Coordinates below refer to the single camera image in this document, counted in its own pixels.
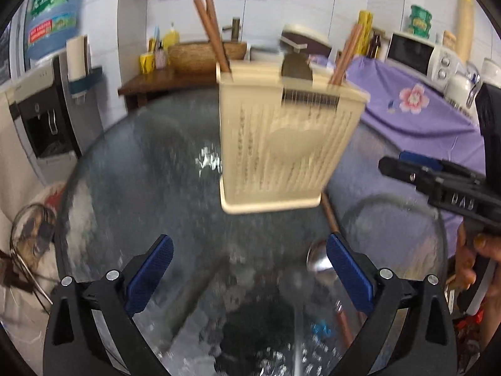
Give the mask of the person's right hand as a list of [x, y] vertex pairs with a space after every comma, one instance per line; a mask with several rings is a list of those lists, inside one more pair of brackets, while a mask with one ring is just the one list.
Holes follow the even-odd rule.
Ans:
[[500, 237], [494, 237], [488, 234], [479, 234], [474, 240], [474, 248], [472, 250], [467, 245], [467, 233], [464, 224], [458, 228], [458, 238], [456, 245], [456, 262], [455, 273], [456, 283], [463, 290], [467, 290], [470, 285], [476, 281], [476, 274], [472, 267], [474, 266], [477, 256], [485, 256], [497, 262], [496, 272], [493, 281], [488, 289], [484, 299], [484, 315], [480, 331], [480, 347], [483, 351], [490, 342], [491, 338], [496, 333], [500, 325], [500, 257], [501, 257], [501, 241]]

